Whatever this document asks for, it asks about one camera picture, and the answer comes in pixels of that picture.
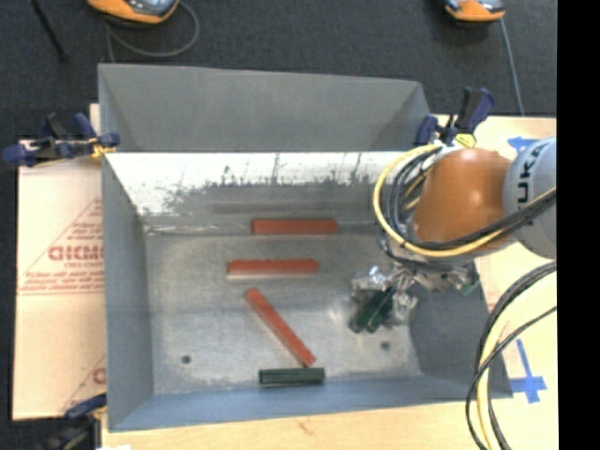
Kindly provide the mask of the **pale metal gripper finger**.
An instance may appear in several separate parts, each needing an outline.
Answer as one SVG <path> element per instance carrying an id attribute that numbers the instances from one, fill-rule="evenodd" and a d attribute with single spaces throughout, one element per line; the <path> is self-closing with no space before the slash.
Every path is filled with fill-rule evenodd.
<path id="1" fill-rule="evenodd" d="M 384 298 L 389 294 L 390 277 L 379 266 L 372 266 L 351 279 L 351 299 L 354 303 L 366 303 L 374 297 Z"/>
<path id="2" fill-rule="evenodd" d="M 418 298 L 408 293 L 395 294 L 386 305 L 383 326 L 386 328 L 409 325 L 418 307 Z"/>

